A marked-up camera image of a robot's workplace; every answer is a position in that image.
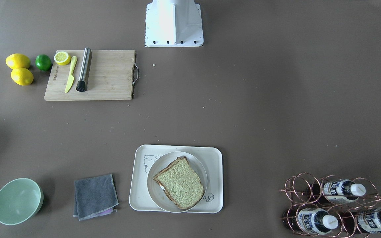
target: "sandwich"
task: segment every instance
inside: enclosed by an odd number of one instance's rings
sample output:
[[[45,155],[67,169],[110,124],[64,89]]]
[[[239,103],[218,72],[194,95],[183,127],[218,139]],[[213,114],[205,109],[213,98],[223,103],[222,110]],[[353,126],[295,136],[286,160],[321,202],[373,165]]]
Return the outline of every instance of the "sandwich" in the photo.
[[[153,179],[163,188],[168,199],[181,209],[195,206],[204,195],[201,179],[185,156],[177,157]]]

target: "metal muddler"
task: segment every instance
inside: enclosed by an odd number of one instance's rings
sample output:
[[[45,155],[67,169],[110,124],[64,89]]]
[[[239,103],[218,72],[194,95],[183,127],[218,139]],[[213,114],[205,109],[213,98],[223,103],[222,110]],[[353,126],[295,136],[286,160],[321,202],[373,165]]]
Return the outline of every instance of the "metal muddler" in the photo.
[[[85,52],[83,53],[83,62],[82,67],[80,68],[80,77],[79,81],[77,82],[76,90],[79,92],[86,91],[86,74],[89,69],[89,59],[91,55],[91,48],[86,47]]]

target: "bottle cap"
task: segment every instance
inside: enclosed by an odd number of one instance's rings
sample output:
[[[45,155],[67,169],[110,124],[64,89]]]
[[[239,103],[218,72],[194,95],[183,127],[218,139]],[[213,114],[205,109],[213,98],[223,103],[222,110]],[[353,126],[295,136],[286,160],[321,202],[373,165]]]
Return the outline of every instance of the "bottle cap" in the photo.
[[[322,219],[322,222],[323,225],[328,229],[335,229],[339,225],[336,217],[331,215],[325,215]]]
[[[354,183],[350,187],[351,193],[355,196],[364,196],[365,195],[365,187],[360,183]]]

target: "wooden cutting board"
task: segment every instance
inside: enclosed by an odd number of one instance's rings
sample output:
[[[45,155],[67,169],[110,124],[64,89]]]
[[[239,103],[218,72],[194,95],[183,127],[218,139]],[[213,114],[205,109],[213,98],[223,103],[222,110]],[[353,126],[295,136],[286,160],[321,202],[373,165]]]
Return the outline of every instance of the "wooden cutting board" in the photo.
[[[133,69],[136,53],[134,50],[92,50],[91,64],[85,92],[76,91],[80,68],[83,61],[83,50],[66,51],[77,57],[71,89],[64,93],[67,84],[70,64],[53,63],[47,90],[46,101],[76,101],[76,100],[126,100],[133,96]]]

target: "folded towel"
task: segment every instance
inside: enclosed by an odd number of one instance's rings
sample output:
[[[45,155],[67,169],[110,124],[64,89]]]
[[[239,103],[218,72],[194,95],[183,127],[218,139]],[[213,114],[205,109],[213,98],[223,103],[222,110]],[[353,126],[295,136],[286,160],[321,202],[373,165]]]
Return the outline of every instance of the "folded towel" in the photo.
[[[74,181],[74,217],[86,220],[108,215],[118,205],[112,174]]]

